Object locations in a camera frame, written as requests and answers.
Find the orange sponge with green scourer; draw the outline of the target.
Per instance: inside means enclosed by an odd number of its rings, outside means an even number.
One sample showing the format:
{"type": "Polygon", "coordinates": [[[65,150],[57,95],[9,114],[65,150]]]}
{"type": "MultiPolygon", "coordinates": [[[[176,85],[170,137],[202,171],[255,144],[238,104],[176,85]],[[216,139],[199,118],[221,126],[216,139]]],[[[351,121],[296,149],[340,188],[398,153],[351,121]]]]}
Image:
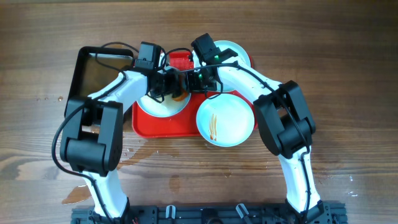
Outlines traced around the orange sponge with green scourer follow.
{"type": "Polygon", "coordinates": [[[172,93],[172,99],[174,101],[182,101],[188,96],[189,96],[189,92],[187,92],[185,90],[178,90],[178,91],[175,91],[174,93],[172,93]]]}

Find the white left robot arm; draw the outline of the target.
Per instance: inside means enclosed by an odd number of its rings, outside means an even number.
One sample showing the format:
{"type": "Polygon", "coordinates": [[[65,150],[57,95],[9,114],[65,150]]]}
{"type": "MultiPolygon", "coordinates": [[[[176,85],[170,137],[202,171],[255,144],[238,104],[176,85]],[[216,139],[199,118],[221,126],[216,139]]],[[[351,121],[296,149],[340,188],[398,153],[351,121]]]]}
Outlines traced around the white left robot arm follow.
{"type": "Polygon", "coordinates": [[[148,93],[181,96],[186,74],[173,67],[121,70],[103,89],[68,100],[65,119],[55,133],[52,159],[70,175],[84,178],[95,201],[93,223],[134,223],[117,166],[123,147],[124,113],[148,93]]]}

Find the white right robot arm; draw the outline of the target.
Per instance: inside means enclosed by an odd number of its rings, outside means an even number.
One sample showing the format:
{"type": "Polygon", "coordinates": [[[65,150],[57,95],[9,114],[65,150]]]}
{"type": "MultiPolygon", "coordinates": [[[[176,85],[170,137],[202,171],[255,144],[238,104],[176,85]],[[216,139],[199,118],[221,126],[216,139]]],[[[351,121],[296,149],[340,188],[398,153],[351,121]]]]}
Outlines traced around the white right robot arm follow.
{"type": "Polygon", "coordinates": [[[287,205],[302,223],[318,218],[322,201],[310,163],[315,122],[298,84],[265,77],[231,49],[195,49],[193,63],[189,74],[202,82],[216,80],[228,85],[252,103],[261,139],[279,158],[287,186],[287,205]]]}

